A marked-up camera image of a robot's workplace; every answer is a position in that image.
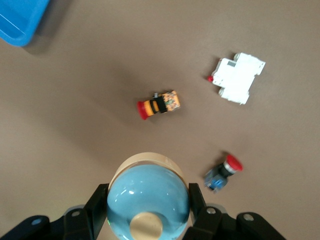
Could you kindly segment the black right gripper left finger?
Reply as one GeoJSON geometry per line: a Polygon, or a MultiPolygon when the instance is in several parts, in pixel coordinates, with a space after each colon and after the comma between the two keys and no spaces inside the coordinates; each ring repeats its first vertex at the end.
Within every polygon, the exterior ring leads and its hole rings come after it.
{"type": "Polygon", "coordinates": [[[109,184],[100,184],[83,207],[69,209],[59,219],[34,215],[13,227],[2,240],[96,240],[107,218],[109,184]]]}

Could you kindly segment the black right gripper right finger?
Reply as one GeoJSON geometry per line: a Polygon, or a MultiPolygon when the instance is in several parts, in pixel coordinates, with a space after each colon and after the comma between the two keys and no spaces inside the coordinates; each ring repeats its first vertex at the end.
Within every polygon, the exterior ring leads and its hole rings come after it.
{"type": "Polygon", "coordinates": [[[284,240],[267,220],[255,212],[242,212],[236,218],[208,206],[197,183],[188,185],[192,226],[185,240],[284,240]]]}

